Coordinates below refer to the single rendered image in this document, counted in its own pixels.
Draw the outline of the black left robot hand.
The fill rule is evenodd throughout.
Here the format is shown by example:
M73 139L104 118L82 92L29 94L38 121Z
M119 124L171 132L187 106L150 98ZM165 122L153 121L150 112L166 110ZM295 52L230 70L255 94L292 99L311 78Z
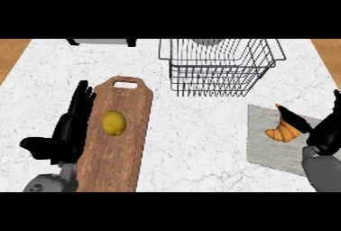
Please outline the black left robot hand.
M78 82L67 108L54 126L50 138L26 137L20 148L26 149L36 160L50 160L50 164L76 163L84 152L88 117L95 93L88 82Z

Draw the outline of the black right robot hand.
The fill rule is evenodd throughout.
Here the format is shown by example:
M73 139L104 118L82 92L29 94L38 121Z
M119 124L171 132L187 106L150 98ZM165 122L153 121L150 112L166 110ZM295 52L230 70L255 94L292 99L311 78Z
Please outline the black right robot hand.
M341 92L333 91L333 111L311 127L306 120L284 106L277 106L283 121L302 133L308 134L306 146L317 155L333 155L341 149Z

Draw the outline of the orange croissant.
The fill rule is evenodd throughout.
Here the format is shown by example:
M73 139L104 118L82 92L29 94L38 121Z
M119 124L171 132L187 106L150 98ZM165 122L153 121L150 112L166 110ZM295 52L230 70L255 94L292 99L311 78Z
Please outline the orange croissant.
M287 143L299 136L301 132L283 121L278 120L278 125L274 129L265 130L265 135L274 141Z

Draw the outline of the grey placemat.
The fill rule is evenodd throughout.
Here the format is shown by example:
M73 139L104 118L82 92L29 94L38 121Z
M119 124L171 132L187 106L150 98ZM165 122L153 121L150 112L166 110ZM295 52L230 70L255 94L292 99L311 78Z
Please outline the grey placemat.
M304 176L301 160L308 134L299 134L287 143L274 141L265 135L265 130L277 125L278 110L247 105L246 160L270 169Z

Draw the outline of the yellow lemon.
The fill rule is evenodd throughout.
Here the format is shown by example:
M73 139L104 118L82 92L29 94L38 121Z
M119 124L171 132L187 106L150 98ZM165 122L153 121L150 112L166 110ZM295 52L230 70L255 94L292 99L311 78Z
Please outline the yellow lemon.
M125 117L115 110L109 110L101 114L101 129L112 135L120 135L125 131L126 121Z

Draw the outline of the brown wooden cutting board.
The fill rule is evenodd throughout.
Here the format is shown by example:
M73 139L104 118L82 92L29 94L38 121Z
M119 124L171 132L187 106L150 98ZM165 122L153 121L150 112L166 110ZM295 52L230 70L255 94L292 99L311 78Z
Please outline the brown wooden cutting board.
M94 91L78 191L134 191L153 93L140 79L119 76Z

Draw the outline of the grey appliance with black legs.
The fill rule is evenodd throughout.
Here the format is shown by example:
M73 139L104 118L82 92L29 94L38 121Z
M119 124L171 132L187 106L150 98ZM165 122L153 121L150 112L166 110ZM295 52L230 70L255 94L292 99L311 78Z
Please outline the grey appliance with black legs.
M66 39L70 45L76 46L81 43L85 44L118 44L135 47L137 39Z

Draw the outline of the grey round object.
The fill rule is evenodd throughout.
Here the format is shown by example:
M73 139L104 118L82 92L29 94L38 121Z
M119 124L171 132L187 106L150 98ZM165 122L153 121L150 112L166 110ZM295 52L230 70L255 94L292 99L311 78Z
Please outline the grey round object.
M202 46L212 46L218 44L224 39L191 39L191 41Z

